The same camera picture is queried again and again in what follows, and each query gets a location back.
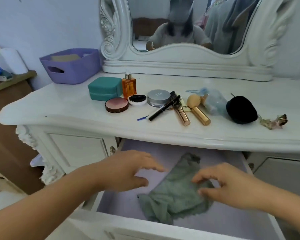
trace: makeup sponge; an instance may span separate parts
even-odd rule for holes
[[[194,94],[188,98],[187,105],[190,109],[196,108],[201,104],[201,98]]]
[[[227,103],[227,112],[231,119],[239,124],[245,125],[258,119],[258,113],[252,103],[243,96],[234,97]]]

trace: teal jewelry box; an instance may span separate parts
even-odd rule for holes
[[[118,77],[99,77],[88,88],[92,100],[108,101],[123,94],[122,79]]]

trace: mirror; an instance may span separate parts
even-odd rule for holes
[[[235,53],[259,1],[128,0],[132,44],[142,52],[190,43],[219,54]]]

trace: green cloth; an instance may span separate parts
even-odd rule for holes
[[[202,198],[199,188],[214,188],[211,181],[200,185],[191,182],[200,170],[200,157],[186,153],[149,194],[139,194],[138,200],[150,222],[173,225],[173,220],[208,211],[212,201]]]

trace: pink blush compact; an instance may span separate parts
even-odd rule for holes
[[[123,97],[116,97],[105,103],[105,109],[110,113],[122,113],[129,108],[128,100]]]

